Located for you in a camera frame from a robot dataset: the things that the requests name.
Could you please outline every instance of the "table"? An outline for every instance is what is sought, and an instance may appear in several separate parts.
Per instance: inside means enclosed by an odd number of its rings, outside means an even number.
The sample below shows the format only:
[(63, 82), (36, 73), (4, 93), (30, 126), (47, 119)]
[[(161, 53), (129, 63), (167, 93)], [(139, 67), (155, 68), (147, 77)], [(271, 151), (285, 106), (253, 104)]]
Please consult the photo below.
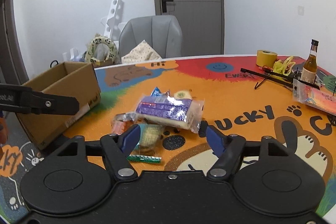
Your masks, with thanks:
[[(295, 57), (294, 61), (295, 68), (302, 68), (302, 58)], [(335, 127), (330, 125), (325, 112), (294, 102), (291, 91), (281, 85), (266, 81), (254, 90), (260, 78), (241, 73), (242, 67), (257, 71), (255, 56), (179, 58), (99, 68), (96, 76), (102, 91), (100, 105), (65, 135), (98, 140), (111, 133), (110, 123), (116, 114), (133, 111), (141, 96), (149, 95), (156, 86), (171, 93), (189, 90), (194, 99), (205, 101), (204, 120), (224, 134), (237, 133), (255, 141), (271, 135), (314, 167), (327, 185), (317, 213), (336, 223), (336, 210), (332, 209), (336, 204)], [(318, 75), (326, 83), (326, 90), (332, 92), (336, 77), (321, 68)], [(204, 132), (166, 128), (155, 152), (162, 157), (162, 163), (132, 163), (138, 174), (142, 170), (190, 170), (190, 167), (207, 172), (217, 160)], [(89, 157), (89, 160), (103, 166), (101, 158)], [(254, 160), (257, 157), (245, 158), (243, 165)]]

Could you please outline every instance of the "paw print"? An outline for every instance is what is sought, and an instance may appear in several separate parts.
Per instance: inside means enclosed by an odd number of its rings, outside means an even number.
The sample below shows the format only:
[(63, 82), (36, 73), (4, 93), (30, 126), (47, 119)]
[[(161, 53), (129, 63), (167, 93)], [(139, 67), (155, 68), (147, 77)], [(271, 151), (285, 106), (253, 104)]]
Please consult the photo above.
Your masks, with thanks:
[(319, 156), (321, 156), (323, 158), (323, 160), (327, 159), (327, 156), (325, 154), (323, 154), (322, 152), (319, 152)]
[(9, 199), (9, 204), (10, 204), (10, 208), (13, 211), (16, 211), (19, 208), (19, 205), (16, 203), (16, 198), (15, 197), (11, 197)]
[(287, 111), (288, 112), (293, 112), (293, 114), (295, 115), (295, 116), (297, 116), (297, 117), (299, 117), (299, 116), (301, 116), (302, 115), (302, 111), (300, 110), (300, 106), (294, 106), (294, 105), (292, 105), (292, 106), (289, 106), (288, 108), (287, 108)]
[(163, 135), (168, 136), (163, 139), (162, 146), (166, 150), (175, 150), (181, 148), (185, 144), (185, 138), (181, 135), (171, 135), (169, 131), (165, 131)]
[(309, 140), (310, 143), (313, 143), (313, 142), (314, 142), (314, 140), (312, 139), (312, 137), (310, 137), (310, 136), (308, 136), (308, 135), (306, 135), (305, 138), (306, 138), (307, 140)]

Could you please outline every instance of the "bottle label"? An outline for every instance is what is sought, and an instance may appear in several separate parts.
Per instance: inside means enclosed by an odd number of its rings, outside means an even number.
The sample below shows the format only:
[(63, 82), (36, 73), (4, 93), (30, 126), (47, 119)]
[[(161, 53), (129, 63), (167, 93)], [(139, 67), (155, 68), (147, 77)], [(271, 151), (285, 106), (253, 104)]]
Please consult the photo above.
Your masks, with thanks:
[(306, 70), (305, 68), (303, 68), (300, 80), (301, 81), (305, 81), (305, 82), (310, 83), (310, 84), (314, 84), (314, 82), (315, 82), (315, 76), (316, 76), (316, 73), (311, 72), (311, 71)]

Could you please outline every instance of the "black dot print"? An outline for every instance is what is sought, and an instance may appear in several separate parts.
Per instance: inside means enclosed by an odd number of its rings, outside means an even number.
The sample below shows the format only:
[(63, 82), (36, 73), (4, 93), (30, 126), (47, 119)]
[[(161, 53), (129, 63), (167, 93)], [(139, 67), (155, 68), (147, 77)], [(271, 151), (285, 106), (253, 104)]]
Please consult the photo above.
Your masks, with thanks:
[(181, 148), (185, 144), (185, 138), (180, 135), (173, 135), (165, 138), (162, 142), (163, 148), (166, 150), (175, 150)]

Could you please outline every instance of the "screw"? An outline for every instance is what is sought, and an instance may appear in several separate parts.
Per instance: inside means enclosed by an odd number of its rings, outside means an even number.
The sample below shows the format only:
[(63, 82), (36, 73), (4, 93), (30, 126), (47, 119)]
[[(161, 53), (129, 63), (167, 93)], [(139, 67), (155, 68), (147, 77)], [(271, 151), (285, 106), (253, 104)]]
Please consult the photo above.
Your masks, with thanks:
[(134, 174), (134, 170), (131, 168), (122, 168), (118, 171), (118, 174), (122, 177), (130, 177)]
[(210, 175), (213, 177), (224, 177), (226, 175), (226, 171), (221, 168), (215, 168), (210, 170)]
[(168, 178), (169, 179), (177, 179), (177, 175), (170, 174), (170, 175), (168, 175)]

